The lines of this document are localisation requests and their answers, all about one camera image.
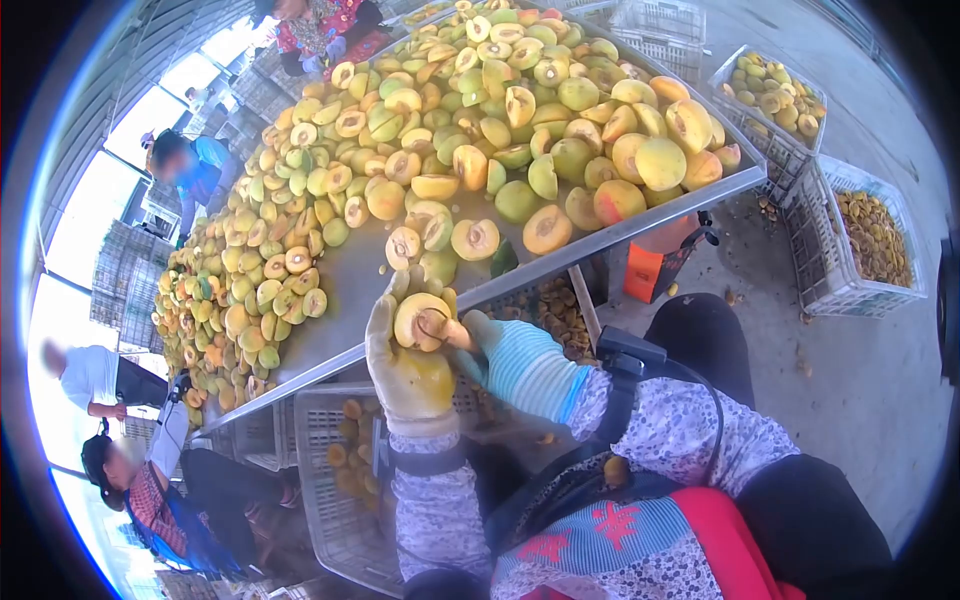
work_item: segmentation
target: stainless steel table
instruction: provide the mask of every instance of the stainless steel table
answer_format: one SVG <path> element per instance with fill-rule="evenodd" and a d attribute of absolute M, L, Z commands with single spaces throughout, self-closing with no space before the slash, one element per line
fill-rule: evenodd
<path fill-rule="evenodd" d="M 529 2 L 517 2 L 522 8 L 540 8 Z M 610 37 L 589 23 L 577 19 L 588 36 Z M 663 66 L 640 54 L 633 48 L 612 40 L 620 57 L 629 60 L 647 71 L 659 75 L 672 75 Z M 766 179 L 766 161 L 742 133 L 723 114 L 711 105 L 692 87 L 690 96 L 706 107 L 727 131 L 727 143 L 737 143 L 741 149 L 740 171 L 720 181 L 684 194 L 667 204 L 657 206 L 617 225 L 584 234 L 577 231 L 566 246 L 548 254 L 534 257 L 523 247 L 522 226 L 506 223 L 493 208 L 493 203 L 484 200 L 484 192 L 460 192 L 447 202 L 454 212 L 454 220 L 461 218 L 488 218 L 497 223 L 501 239 L 509 239 L 521 266 L 496 279 L 490 279 L 490 260 L 479 262 L 460 261 L 452 287 L 458 293 L 458 308 L 467 310 L 499 298 L 525 283 L 578 264 L 590 256 L 612 251 L 618 273 L 612 280 L 623 280 L 626 247 L 629 241 L 658 225 L 692 214 L 719 203 L 738 192 L 754 187 Z M 519 179 L 521 174 L 512 172 L 510 179 Z M 570 185 L 562 185 L 559 198 L 566 197 Z M 402 224 L 397 220 L 391 228 Z M 192 437 L 203 436 L 232 420 L 240 419 L 263 409 L 297 390 L 327 379 L 338 372 L 359 363 L 364 358 L 363 335 L 373 303 L 383 292 L 391 271 L 378 274 L 380 265 L 387 263 L 384 254 L 390 231 L 383 222 L 371 218 L 362 228 L 350 233 L 347 242 L 340 248 L 328 249 L 319 261 L 321 287 L 326 290 L 330 305 L 319 319 L 307 319 L 294 327 L 290 338 L 280 347 L 280 367 L 271 373 L 276 387 L 263 396 L 248 402 L 226 415 L 210 420 Z"/>

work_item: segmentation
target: black hat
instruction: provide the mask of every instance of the black hat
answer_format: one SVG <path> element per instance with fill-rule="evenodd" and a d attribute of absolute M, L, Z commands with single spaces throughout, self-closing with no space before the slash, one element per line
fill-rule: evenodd
<path fill-rule="evenodd" d="M 256 29 L 263 22 L 264 17 L 274 13 L 276 0 L 253 0 L 253 28 Z"/>
<path fill-rule="evenodd" d="M 107 448 L 113 440 L 107 431 L 98 433 L 86 442 L 80 452 L 80 460 L 84 464 L 84 473 L 90 483 L 100 488 L 100 497 L 114 511 L 123 510 L 123 495 L 107 480 L 104 472 L 104 462 L 107 459 Z"/>

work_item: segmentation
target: chinese character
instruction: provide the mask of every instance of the chinese character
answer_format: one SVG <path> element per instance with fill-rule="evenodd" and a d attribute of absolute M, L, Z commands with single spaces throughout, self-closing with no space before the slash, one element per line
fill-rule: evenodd
<path fill-rule="evenodd" d="M 593 511 L 593 518 L 603 519 L 593 528 L 593 531 L 606 536 L 613 542 L 613 549 L 619 552 L 623 550 L 623 544 L 620 541 L 636 533 L 629 526 L 636 522 L 634 515 L 639 512 L 640 509 L 634 506 L 617 509 L 615 504 L 607 502 L 604 508 Z"/>
<path fill-rule="evenodd" d="M 543 556 L 551 563 L 557 563 L 560 561 L 560 550 L 570 545 L 570 542 L 566 539 L 569 534 L 570 530 L 567 529 L 557 535 L 540 534 L 534 536 L 523 544 L 520 551 L 516 553 L 516 557 L 526 561 L 537 556 Z"/>

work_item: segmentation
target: leaf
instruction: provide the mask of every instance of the leaf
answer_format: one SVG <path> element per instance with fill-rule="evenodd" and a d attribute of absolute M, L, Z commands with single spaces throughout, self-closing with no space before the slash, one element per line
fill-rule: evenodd
<path fill-rule="evenodd" d="M 490 264 L 490 277 L 491 279 L 499 277 L 504 273 L 512 271 L 519 264 L 520 261 L 516 257 L 514 245 L 510 243 L 510 240 L 505 239 L 500 242 L 499 248 L 493 253 L 493 261 Z"/>

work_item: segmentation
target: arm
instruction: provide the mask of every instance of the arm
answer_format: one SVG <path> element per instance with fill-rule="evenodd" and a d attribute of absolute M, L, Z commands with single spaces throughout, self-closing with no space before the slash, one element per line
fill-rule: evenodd
<path fill-rule="evenodd" d="M 399 452 L 430 454 L 447 450 L 459 440 L 459 433 L 433 438 L 394 434 L 391 446 Z M 396 541 L 402 548 L 398 556 L 404 581 L 440 564 L 489 580 L 490 549 L 484 539 L 475 483 L 476 473 L 470 465 L 431 477 L 396 472 Z"/>
<path fill-rule="evenodd" d="M 186 404 L 183 402 L 167 402 L 160 411 L 157 419 L 159 425 L 154 430 L 154 437 L 150 444 L 150 456 L 147 460 L 153 463 L 156 477 L 164 490 L 169 484 L 170 475 L 174 472 L 183 443 L 186 441 L 190 418 L 187 415 Z"/>
<path fill-rule="evenodd" d="M 570 420 L 574 437 L 586 439 L 607 409 L 610 376 L 594 370 L 576 400 Z M 724 429 L 713 487 L 737 497 L 754 475 L 783 457 L 800 454 L 776 421 L 717 392 Z M 626 433 L 612 445 L 616 454 L 687 485 L 704 478 L 717 434 L 716 405 L 707 388 L 656 378 L 636 386 L 636 406 Z"/>

